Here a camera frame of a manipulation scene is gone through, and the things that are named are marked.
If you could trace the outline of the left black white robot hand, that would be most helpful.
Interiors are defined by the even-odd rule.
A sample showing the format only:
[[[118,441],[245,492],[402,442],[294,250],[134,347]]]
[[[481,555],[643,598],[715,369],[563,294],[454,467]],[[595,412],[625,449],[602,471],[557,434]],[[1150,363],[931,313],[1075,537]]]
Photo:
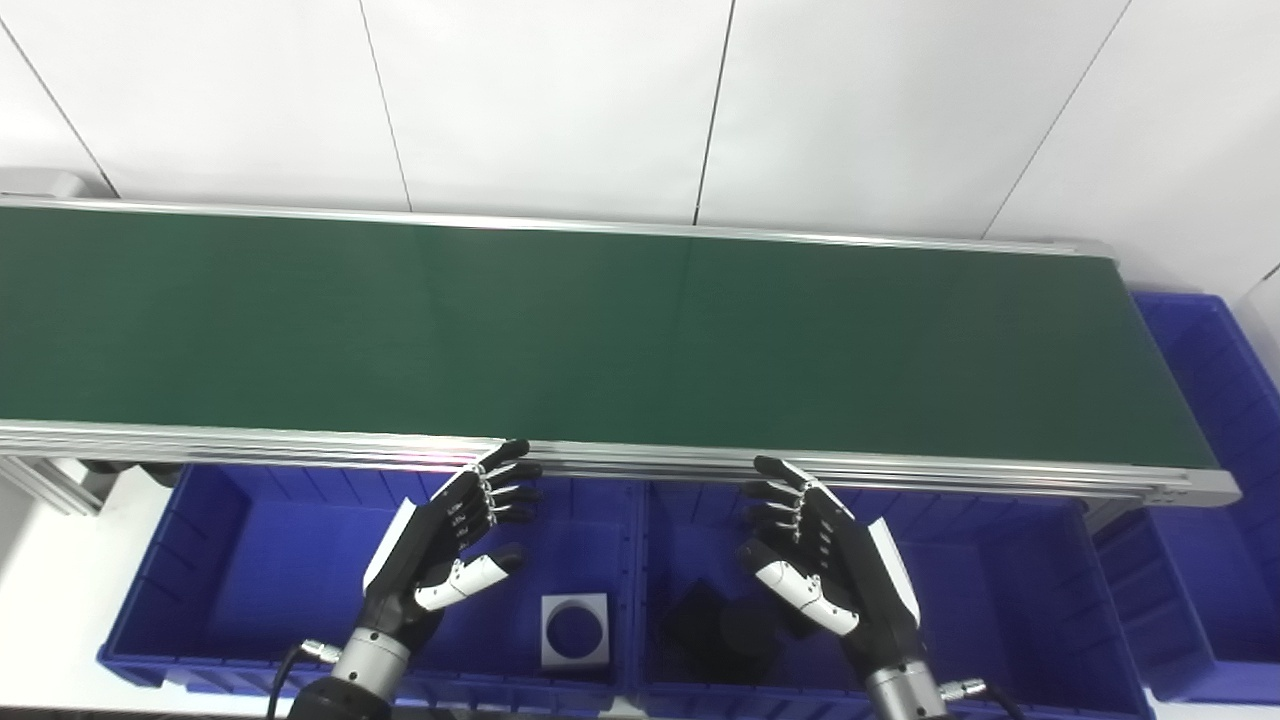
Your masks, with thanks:
[[[527,523],[541,466],[526,460],[530,443],[507,439],[445,480],[425,503],[404,502],[375,550],[364,578],[360,630],[410,652],[435,634],[445,610],[516,574],[526,561],[520,543],[465,557],[503,523]]]

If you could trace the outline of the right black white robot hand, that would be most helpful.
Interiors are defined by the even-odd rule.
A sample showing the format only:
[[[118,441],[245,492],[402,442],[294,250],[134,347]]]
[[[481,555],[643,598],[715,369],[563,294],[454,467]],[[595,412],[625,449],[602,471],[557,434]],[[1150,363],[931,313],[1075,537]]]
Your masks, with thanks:
[[[742,487],[751,536],[737,550],[754,577],[799,616],[838,638],[855,676],[925,664],[920,607],[884,520],[856,519],[813,474],[768,455]]]

